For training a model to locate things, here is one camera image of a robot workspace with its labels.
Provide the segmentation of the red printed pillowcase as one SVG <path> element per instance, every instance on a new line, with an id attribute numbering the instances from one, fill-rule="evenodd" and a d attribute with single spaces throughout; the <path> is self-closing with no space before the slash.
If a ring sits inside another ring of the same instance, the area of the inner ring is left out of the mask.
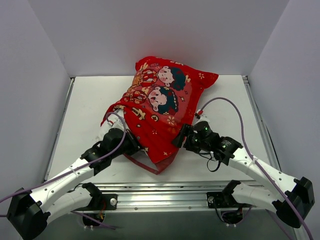
<path id="1" fill-rule="evenodd" d="M 131 86 L 107 111 L 123 112 L 126 127 L 138 139 L 154 166 L 147 166 L 131 156 L 127 158 L 158 175 L 178 153 L 173 139 L 183 124 L 193 122 L 202 93 L 219 76 L 155 56 L 142 58 L 135 69 Z"/>

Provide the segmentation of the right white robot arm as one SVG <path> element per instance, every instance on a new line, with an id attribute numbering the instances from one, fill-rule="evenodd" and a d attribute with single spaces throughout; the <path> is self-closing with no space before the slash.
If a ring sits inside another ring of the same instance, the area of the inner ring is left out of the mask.
<path id="1" fill-rule="evenodd" d="M 255 180 L 260 187 L 232 180 L 222 191 L 227 206 L 247 204 L 275 213 L 292 228 L 300 228 L 315 203 L 312 182 L 287 175 L 246 152 L 231 137 L 219 136 L 206 121 L 184 124 L 172 141 L 178 148 L 199 154 L 206 152 L 220 164 L 234 168 Z"/>

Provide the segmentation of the white pillow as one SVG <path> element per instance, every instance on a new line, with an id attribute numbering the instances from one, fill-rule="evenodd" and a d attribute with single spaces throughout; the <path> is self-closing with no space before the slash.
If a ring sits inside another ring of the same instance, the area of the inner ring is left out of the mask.
<path id="1" fill-rule="evenodd" d="M 100 149 L 102 149 L 102 140 L 104 138 L 104 135 L 112 128 L 118 128 L 121 129 L 123 131 L 129 130 L 130 128 L 128 127 L 125 118 L 124 118 L 124 111 L 122 109 L 118 109 L 115 111 L 115 114 L 111 114 L 109 115 L 104 122 L 102 123 L 102 125 L 100 126 L 100 130 L 98 132 L 97 137 L 95 138 L 96 143 L 99 143 L 98 146 Z M 146 150 L 142 147 L 142 149 L 138 152 L 136 152 L 133 155 L 126 155 L 127 157 L 129 156 L 138 156 L 139 158 L 144 158 L 145 156 L 147 156 L 147 152 Z"/>

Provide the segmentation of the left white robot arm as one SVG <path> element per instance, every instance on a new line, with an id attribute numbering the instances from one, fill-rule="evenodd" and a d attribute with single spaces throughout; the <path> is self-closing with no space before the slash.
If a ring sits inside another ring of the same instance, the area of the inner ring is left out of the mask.
<path id="1" fill-rule="evenodd" d="M 132 155 L 140 149 L 138 139 L 129 130 L 110 129 L 101 141 L 54 178 L 10 195 L 6 218 L 22 239 L 33 240 L 62 215 L 81 208 L 97 209 L 102 193 L 94 184 L 84 181 L 108 168 L 118 156 Z"/>

